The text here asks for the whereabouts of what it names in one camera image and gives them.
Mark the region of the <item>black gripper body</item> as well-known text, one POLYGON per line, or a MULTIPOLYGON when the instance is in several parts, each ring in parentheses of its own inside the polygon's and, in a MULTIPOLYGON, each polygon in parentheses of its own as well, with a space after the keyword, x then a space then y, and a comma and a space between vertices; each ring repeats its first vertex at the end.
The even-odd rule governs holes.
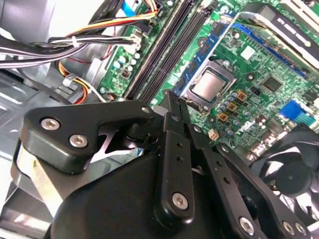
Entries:
POLYGON ((189 149, 143 155, 77 189, 60 205, 47 239, 223 239, 189 149))

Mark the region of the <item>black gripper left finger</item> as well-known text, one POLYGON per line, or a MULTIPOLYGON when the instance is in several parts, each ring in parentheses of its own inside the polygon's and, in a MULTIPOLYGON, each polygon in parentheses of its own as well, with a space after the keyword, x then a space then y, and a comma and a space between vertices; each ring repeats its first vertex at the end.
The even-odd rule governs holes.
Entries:
POLYGON ((179 100, 168 93, 164 115, 138 100, 32 109, 23 119, 17 165, 54 218, 71 193, 114 171, 87 178, 99 149, 111 153, 143 148, 143 155, 155 156, 163 149, 190 150, 179 100))

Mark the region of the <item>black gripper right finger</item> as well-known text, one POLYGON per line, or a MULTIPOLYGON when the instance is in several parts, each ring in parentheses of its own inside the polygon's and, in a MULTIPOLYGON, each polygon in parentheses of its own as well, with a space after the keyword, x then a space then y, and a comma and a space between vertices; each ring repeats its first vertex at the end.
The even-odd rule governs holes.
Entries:
POLYGON ((201 128, 191 123, 185 100, 179 103, 223 238, 310 239, 306 225, 228 146, 209 145, 201 128))

